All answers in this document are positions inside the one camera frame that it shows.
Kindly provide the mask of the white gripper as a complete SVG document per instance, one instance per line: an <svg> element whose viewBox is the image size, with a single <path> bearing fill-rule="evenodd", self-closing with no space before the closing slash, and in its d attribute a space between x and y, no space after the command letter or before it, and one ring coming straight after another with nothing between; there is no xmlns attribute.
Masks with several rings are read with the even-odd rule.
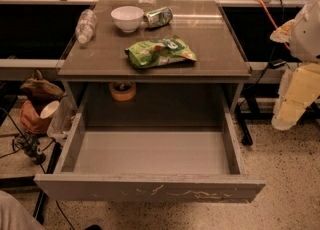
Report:
<svg viewBox="0 0 320 230"><path fill-rule="evenodd" d="M282 76L274 109L272 125L289 130L320 96L320 0L309 0L296 15L270 35L277 43L290 41L291 55L304 62Z"/></svg>

